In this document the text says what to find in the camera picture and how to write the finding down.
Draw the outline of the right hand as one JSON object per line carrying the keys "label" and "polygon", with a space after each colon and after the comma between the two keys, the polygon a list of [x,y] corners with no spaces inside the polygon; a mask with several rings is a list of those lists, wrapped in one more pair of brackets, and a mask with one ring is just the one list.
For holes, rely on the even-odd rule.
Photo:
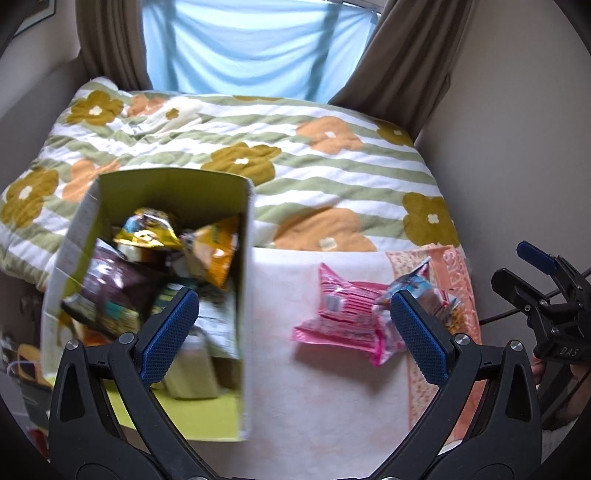
{"label": "right hand", "polygon": [[554,431],[576,420],[590,401],[590,367],[532,357],[542,427]]}

